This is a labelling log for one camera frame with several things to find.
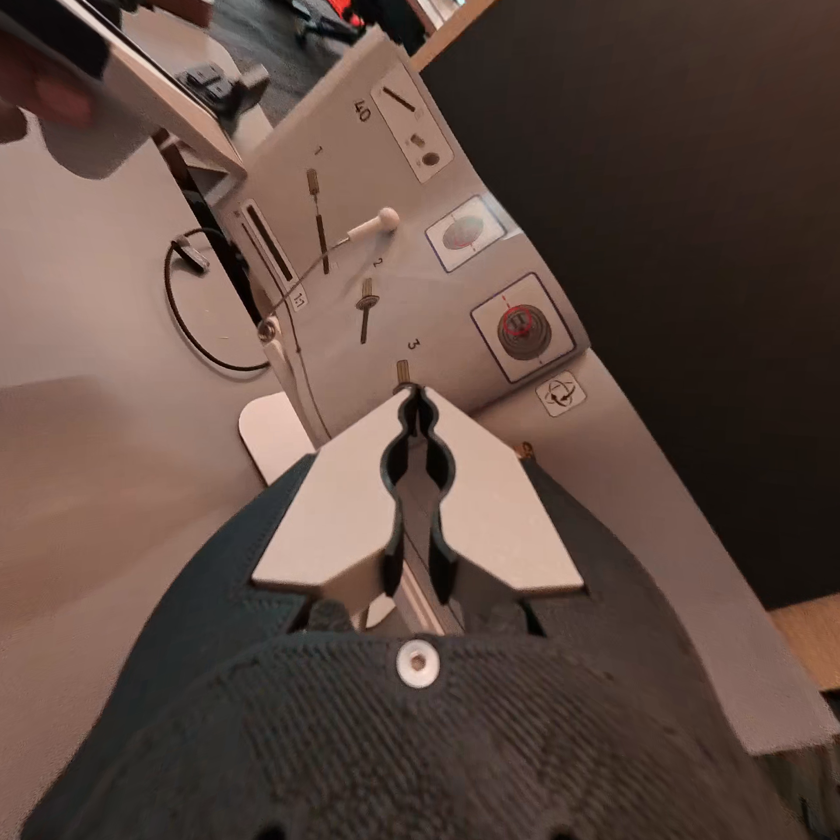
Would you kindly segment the black battery charger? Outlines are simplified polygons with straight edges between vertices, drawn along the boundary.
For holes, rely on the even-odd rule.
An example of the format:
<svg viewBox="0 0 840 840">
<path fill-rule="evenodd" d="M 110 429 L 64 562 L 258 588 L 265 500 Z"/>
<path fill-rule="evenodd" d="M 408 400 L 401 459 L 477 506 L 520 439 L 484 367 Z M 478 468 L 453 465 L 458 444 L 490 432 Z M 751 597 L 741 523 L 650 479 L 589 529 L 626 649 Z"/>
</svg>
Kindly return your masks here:
<svg viewBox="0 0 840 840">
<path fill-rule="evenodd" d="M 234 83 L 224 74 L 221 67 L 205 63 L 189 67 L 175 77 L 183 87 L 200 99 L 221 107 L 234 89 Z"/>
<path fill-rule="evenodd" d="M 263 65 L 245 70 L 224 94 L 217 116 L 220 123 L 234 127 L 239 119 L 257 106 L 270 84 L 270 74 Z"/>
</svg>

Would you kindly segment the white lego instruction booklet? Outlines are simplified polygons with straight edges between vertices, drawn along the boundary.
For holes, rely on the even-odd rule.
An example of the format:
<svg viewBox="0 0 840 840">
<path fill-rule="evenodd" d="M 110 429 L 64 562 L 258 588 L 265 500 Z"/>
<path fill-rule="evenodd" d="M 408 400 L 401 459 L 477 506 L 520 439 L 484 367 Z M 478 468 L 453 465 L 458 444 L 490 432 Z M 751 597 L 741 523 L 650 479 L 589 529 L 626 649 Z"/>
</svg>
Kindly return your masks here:
<svg viewBox="0 0 840 840">
<path fill-rule="evenodd" d="M 365 35 L 249 156 L 220 204 L 223 224 L 270 299 L 259 326 L 303 462 L 405 385 L 418 391 L 405 474 L 404 565 L 392 603 L 412 636 L 394 670 L 410 688 L 444 676 L 442 636 L 477 632 L 493 607 L 522 607 L 654 715 L 698 727 L 700 703 L 751 755 L 838 743 L 818 688 L 721 695 L 654 567 L 540 466 L 536 448 L 481 414 L 535 388 L 552 417 L 599 371 L 583 323 L 551 268 L 480 180 L 405 50 Z M 426 472 L 420 391 L 430 387 L 513 448 L 581 573 L 584 589 L 461 607 L 428 572 L 439 491 Z"/>
</svg>

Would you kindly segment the person's left hand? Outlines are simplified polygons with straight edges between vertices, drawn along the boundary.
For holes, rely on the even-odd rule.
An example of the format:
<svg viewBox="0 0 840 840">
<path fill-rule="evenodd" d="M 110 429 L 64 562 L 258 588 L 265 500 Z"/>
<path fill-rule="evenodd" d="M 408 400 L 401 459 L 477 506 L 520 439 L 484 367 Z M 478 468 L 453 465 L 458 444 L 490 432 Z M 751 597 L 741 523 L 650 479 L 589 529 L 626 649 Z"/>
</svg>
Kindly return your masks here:
<svg viewBox="0 0 840 840">
<path fill-rule="evenodd" d="M 66 68 L 13 35 L 1 34 L 1 144 L 28 132 L 25 112 L 77 129 L 89 128 L 94 100 Z"/>
</svg>

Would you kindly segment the book stand with black board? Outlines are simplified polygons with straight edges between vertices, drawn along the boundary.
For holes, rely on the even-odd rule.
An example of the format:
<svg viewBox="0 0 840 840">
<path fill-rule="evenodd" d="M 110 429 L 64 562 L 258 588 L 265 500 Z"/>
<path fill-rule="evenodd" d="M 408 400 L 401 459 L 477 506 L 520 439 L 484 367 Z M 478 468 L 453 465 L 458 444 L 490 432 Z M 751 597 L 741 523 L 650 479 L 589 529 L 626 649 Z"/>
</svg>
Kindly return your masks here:
<svg viewBox="0 0 840 840">
<path fill-rule="evenodd" d="M 723 695 L 838 684 L 838 2 L 468 2 L 422 76 L 598 372 L 481 414 Z"/>
</svg>

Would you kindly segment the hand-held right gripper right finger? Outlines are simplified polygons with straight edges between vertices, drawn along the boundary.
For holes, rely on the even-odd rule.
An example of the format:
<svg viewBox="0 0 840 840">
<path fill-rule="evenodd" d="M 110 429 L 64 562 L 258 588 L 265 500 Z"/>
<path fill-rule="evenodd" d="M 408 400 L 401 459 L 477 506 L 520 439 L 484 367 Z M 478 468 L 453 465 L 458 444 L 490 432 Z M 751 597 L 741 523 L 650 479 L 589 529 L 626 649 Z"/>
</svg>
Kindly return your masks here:
<svg viewBox="0 0 840 840">
<path fill-rule="evenodd" d="M 430 514 L 428 572 L 461 607 L 580 592 L 585 583 L 515 450 L 430 387 L 420 391 Z"/>
</svg>

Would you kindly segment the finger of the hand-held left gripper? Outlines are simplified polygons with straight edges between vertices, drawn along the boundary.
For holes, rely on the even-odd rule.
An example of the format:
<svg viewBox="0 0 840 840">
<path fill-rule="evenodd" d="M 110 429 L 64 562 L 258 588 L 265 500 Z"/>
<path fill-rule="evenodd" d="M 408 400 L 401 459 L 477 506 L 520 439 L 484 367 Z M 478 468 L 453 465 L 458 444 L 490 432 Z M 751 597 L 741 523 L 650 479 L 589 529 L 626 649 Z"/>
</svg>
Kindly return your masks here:
<svg viewBox="0 0 840 840">
<path fill-rule="evenodd" d="M 80 177 L 108 177 L 147 139 L 165 130 L 199 156 L 236 177 L 244 163 L 228 135 L 204 105 L 187 94 L 133 42 L 87 2 L 66 9 L 107 48 L 104 68 L 90 76 L 77 69 L 94 100 L 89 129 L 66 130 L 66 169 Z"/>
</svg>

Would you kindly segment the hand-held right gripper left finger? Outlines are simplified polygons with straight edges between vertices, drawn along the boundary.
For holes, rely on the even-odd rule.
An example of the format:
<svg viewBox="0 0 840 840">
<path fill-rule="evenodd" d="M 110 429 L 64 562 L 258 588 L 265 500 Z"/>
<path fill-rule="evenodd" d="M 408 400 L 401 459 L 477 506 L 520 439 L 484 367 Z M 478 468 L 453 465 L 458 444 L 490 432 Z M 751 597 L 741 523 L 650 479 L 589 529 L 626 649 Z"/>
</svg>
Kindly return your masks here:
<svg viewBox="0 0 840 840">
<path fill-rule="evenodd" d="M 320 447 L 252 574 L 255 587 L 342 604 L 393 602 L 404 565 L 405 474 L 418 391 L 405 385 Z"/>
</svg>

